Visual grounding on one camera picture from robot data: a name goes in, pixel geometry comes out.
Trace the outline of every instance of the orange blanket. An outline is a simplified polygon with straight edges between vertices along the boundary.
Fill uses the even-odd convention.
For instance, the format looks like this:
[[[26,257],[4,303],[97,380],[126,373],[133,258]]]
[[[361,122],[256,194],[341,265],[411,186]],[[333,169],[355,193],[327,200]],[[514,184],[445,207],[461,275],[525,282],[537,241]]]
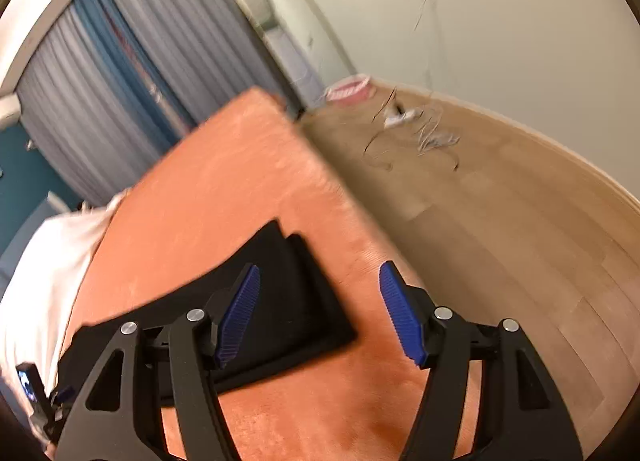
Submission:
[[[397,460],[426,373],[405,358],[378,288],[395,250],[267,94],[231,102],[157,164],[116,213],[82,283],[66,344],[82,324],[125,313],[220,264],[263,224],[308,241],[359,333],[340,353],[224,394],[243,460]],[[477,401],[473,378],[468,401]],[[459,441],[468,451],[470,406]],[[184,457],[174,409],[170,451]]]

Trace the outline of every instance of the wooden floor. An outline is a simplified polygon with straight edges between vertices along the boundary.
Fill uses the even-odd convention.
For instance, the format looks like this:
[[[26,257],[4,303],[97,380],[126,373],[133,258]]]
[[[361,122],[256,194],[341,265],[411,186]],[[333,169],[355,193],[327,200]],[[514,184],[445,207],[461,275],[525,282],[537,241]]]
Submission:
[[[445,102],[450,150],[418,156],[418,126],[382,133],[388,97],[305,115],[306,136],[415,268],[466,319],[516,318],[570,409],[585,455],[640,380],[640,215],[589,167],[500,120]],[[399,92],[405,107],[430,100]]]

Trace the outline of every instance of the white sheet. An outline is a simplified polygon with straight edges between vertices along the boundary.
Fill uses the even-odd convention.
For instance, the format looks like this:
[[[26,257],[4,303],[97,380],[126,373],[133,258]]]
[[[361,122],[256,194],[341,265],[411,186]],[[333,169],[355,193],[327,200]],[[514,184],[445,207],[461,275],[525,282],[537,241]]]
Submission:
[[[36,364],[46,393],[55,387],[58,359],[80,284],[125,195],[118,194],[105,208],[47,219],[20,258],[0,301],[0,376],[4,382],[0,392],[17,415],[31,416],[33,411],[15,366]],[[32,430],[43,439],[40,431]]]

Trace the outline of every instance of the black folded cloth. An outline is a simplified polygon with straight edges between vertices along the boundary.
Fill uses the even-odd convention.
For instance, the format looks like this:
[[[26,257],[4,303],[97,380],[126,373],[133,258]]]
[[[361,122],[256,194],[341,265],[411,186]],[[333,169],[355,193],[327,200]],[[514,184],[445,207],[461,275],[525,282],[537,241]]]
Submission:
[[[78,394],[123,323],[136,321],[143,329],[170,324],[204,307],[214,290],[229,289],[246,263],[260,268],[260,295],[238,356],[221,371],[209,372],[218,393],[280,374],[354,340],[356,333],[305,240],[297,234],[284,238],[273,220],[199,279],[129,313],[81,327],[58,362],[58,388],[71,387]],[[168,362],[161,362],[158,372],[161,402],[171,405]]]

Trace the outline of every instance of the ribbed blue pad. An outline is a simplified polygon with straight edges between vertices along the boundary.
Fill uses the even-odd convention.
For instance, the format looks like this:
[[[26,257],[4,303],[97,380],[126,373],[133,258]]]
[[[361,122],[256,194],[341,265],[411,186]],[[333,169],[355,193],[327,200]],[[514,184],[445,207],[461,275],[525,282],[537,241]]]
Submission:
[[[216,360],[220,368],[238,354],[244,331],[254,312],[258,294],[260,294],[260,269],[254,265],[242,281],[218,327]]]
[[[380,266],[380,292],[385,299],[386,310],[394,323],[404,354],[416,365],[422,365],[427,359],[422,344],[422,327],[406,297],[403,284],[404,281],[398,278],[393,263],[387,261]]]

